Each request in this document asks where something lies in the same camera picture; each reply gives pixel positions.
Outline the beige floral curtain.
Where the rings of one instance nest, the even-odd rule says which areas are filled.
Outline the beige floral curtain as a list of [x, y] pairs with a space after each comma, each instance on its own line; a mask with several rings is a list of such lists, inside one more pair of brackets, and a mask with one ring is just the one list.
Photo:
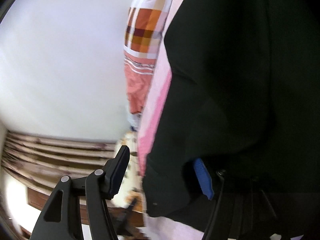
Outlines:
[[115, 142], [81, 142], [8, 132], [1, 167], [24, 186], [50, 195], [63, 176], [86, 177], [113, 158]]

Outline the cream floral pillow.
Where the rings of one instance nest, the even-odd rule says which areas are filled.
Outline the cream floral pillow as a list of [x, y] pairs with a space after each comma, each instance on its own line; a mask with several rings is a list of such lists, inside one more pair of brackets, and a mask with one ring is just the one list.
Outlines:
[[121, 146], [126, 145], [130, 150], [130, 160], [121, 182], [119, 192], [111, 200], [116, 207], [127, 207], [135, 198], [137, 200], [133, 211], [144, 213], [144, 193], [142, 190], [142, 176], [140, 175], [137, 155], [137, 132], [129, 131], [118, 140], [114, 149], [117, 155]]

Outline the orange plaid bolster pillow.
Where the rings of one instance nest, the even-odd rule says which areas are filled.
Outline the orange plaid bolster pillow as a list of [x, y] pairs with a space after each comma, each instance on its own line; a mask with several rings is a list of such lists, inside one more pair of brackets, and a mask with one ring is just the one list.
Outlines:
[[128, 121], [137, 131], [172, 0], [133, 0], [124, 40]]

